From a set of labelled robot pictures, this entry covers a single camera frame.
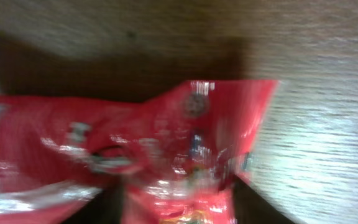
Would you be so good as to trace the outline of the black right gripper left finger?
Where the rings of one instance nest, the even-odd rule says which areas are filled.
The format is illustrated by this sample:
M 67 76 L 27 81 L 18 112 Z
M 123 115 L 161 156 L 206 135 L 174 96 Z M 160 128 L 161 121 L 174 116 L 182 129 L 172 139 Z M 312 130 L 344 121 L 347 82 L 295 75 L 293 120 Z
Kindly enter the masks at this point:
M 124 187 L 120 180 L 105 188 L 62 224 L 120 224 Z

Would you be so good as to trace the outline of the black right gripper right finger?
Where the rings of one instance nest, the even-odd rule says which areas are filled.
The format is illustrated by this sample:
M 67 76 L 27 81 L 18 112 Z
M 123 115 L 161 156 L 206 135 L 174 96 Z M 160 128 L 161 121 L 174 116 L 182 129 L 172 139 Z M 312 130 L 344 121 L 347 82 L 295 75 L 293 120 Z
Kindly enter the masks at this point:
M 295 224 L 239 177 L 234 179 L 233 201 L 238 224 Z

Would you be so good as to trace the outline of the red candy bag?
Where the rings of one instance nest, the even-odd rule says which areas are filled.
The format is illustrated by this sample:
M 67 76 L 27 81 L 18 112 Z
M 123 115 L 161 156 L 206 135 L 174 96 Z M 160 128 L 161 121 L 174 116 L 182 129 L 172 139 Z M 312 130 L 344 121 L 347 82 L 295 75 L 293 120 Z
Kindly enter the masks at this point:
M 235 223 L 232 183 L 278 82 L 192 80 L 143 103 L 0 95 L 0 223 L 60 223 L 122 182 L 120 223 Z

